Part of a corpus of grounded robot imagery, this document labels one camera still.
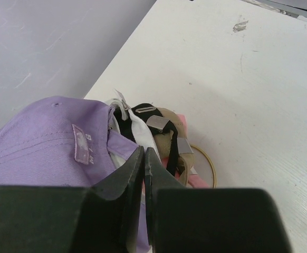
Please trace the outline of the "black baseball cap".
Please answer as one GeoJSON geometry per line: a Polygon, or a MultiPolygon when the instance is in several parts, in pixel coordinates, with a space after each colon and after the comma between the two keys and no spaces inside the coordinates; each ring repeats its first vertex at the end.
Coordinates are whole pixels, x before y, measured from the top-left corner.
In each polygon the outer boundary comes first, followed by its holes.
{"type": "Polygon", "coordinates": [[[153,138],[156,134],[161,133],[164,126],[167,124],[167,120],[160,116],[158,108],[149,103],[138,104],[132,107],[132,109],[134,110],[135,115],[142,119],[149,127],[153,138]]]}

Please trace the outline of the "pink baseball cap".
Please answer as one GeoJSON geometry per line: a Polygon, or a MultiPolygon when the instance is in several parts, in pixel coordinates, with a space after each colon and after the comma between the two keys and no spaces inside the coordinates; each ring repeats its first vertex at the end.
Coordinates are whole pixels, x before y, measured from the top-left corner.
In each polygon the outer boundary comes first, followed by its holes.
{"type": "MultiPolygon", "coordinates": [[[[159,108],[159,111],[164,118],[168,118],[178,130],[178,137],[187,139],[187,123],[185,116],[176,114],[173,111],[165,108],[159,108]]],[[[159,134],[154,137],[156,146],[158,148],[159,156],[164,164],[167,166],[167,161],[170,153],[171,138],[173,132],[167,134],[159,134]]],[[[210,188],[208,183],[204,181],[194,169],[195,156],[193,153],[182,153],[178,158],[177,172],[175,178],[183,185],[192,188],[210,188]]]]}

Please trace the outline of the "beige baseball cap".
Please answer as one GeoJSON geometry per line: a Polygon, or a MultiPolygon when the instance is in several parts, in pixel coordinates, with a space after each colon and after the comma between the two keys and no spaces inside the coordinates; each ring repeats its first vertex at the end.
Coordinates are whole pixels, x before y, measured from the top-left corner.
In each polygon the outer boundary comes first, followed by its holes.
{"type": "Polygon", "coordinates": [[[155,136],[159,134],[167,134],[170,131],[173,132],[172,138],[171,138],[170,153],[169,153],[169,158],[167,161],[166,169],[169,170],[169,172],[171,172],[175,176],[178,170],[177,163],[178,163],[178,158],[180,157],[180,155],[182,153],[193,153],[193,151],[191,150],[188,139],[179,138],[178,130],[176,129],[174,124],[168,118],[164,118],[164,119],[167,120],[167,124],[164,126],[164,129],[162,130],[162,132],[156,134],[155,136]]]}

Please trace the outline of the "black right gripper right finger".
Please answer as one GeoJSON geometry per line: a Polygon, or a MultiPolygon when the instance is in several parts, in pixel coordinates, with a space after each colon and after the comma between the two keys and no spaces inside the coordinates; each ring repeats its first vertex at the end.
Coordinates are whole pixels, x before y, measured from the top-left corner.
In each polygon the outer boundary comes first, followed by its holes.
{"type": "Polygon", "coordinates": [[[154,252],[291,252],[272,197],[258,188],[188,188],[145,153],[146,221],[154,252]]]}

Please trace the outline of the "lavender baseball cap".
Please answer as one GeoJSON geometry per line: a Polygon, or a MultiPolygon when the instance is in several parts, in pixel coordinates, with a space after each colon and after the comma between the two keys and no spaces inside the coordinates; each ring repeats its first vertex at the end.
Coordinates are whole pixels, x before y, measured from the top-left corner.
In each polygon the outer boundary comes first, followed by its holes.
{"type": "Polygon", "coordinates": [[[0,129],[0,186],[95,186],[117,170],[108,150],[110,107],[55,96],[0,129]]]}

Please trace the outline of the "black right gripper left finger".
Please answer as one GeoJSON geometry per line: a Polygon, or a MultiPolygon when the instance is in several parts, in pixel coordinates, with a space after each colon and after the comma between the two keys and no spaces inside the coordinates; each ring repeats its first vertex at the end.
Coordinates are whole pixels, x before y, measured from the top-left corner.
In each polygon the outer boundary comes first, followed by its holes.
{"type": "Polygon", "coordinates": [[[0,186],[0,252],[135,252],[144,156],[88,188],[0,186]]]}

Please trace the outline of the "white baseball cap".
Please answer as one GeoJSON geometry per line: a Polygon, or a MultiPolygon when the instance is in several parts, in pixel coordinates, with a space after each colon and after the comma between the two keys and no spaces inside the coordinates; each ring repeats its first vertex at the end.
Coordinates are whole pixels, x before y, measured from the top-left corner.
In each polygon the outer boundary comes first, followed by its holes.
{"type": "Polygon", "coordinates": [[[115,168],[121,167],[138,146],[158,149],[154,137],[145,122],[135,115],[122,93],[105,101],[110,107],[107,150],[115,168]]]}

